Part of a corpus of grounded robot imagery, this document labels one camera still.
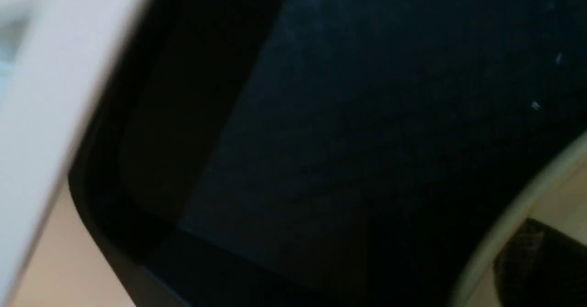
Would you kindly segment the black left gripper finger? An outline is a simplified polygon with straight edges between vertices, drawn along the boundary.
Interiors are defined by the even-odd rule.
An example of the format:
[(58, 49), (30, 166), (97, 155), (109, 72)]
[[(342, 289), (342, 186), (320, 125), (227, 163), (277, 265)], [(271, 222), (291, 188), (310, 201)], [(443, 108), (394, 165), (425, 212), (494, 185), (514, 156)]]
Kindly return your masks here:
[(493, 264), (504, 307), (584, 307), (587, 249), (534, 219), (526, 220)]

